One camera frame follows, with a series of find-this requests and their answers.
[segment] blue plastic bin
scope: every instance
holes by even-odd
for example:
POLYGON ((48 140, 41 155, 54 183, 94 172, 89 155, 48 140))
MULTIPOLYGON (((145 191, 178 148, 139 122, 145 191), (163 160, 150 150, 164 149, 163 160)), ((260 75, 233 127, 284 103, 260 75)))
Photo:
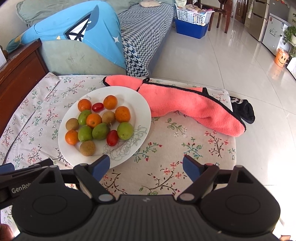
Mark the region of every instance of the blue plastic bin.
POLYGON ((181 21, 178 19, 175 19, 175 23, 176 23, 177 33, 194 37, 197 39, 201 39, 205 35, 205 33, 207 32, 207 28, 209 26, 209 24, 206 24, 205 26, 201 26, 201 25, 181 21))

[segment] white plate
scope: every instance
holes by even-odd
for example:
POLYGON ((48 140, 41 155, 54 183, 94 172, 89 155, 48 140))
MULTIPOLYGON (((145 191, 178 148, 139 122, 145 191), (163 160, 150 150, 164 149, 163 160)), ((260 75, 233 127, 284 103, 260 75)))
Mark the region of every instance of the white plate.
MULTIPOLYGON (((109 86, 94 90, 80 99, 89 99, 92 104, 95 104, 97 102, 102 103, 108 95, 117 97, 117 107, 123 105, 129 108, 131 113, 131 120, 129 122, 134 127, 133 136, 127 141, 119 139, 119 142, 114 147, 108 146, 106 139, 101 141, 94 140, 96 144, 95 154, 93 156, 83 156, 79 151, 80 142, 75 146, 71 146, 65 141, 65 134, 67 133, 66 122, 70 118, 78 118, 80 114, 77 108, 78 100, 63 117, 58 134, 59 149, 66 161, 72 166, 80 163, 91 164, 103 154, 107 154, 110 157, 110 168, 113 168, 130 158, 145 141, 150 129, 151 111, 147 101, 138 92, 126 87, 109 86)), ((105 111, 107 110, 104 109, 98 114, 102 116, 105 111)), ((111 130, 117 130, 118 125, 119 123, 115 122, 111 130)))

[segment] doorway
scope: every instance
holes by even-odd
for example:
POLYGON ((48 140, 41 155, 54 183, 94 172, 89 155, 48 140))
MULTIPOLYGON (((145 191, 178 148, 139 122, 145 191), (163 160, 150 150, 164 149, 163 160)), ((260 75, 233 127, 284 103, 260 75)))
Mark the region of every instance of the doorway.
POLYGON ((247 16, 249 0, 237 0, 237 7, 235 10, 235 19, 244 24, 247 16))

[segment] green plant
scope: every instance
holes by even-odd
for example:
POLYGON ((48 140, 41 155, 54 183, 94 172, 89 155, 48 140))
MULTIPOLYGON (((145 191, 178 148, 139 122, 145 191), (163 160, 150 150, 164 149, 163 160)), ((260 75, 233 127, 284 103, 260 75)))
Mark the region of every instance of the green plant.
MULTIPOLYGON (((296 26, 290 26, 287 28, 287 30, 284 31, 283 36, 283 44, 285 45, 287 42, 291 42, 292 35, 296 36, 296 26)), ((293 46, 289 52, 289 55, 294 58, 296 57, 296 47, 293 46)))

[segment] cherry tomato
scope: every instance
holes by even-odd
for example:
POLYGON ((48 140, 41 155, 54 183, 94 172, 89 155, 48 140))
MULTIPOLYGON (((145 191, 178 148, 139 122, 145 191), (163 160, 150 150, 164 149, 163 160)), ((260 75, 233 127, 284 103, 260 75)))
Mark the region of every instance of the cherry tomato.
POLYGON ((94 112, 100 112, 102 109, 104 109, 103 103, 95 103, 92 108, 94 112))
POLYGON ((107 144, 109 146, 115 146, 118 142, 118 135, 116 130, 112 130, 107 135, 107 144))

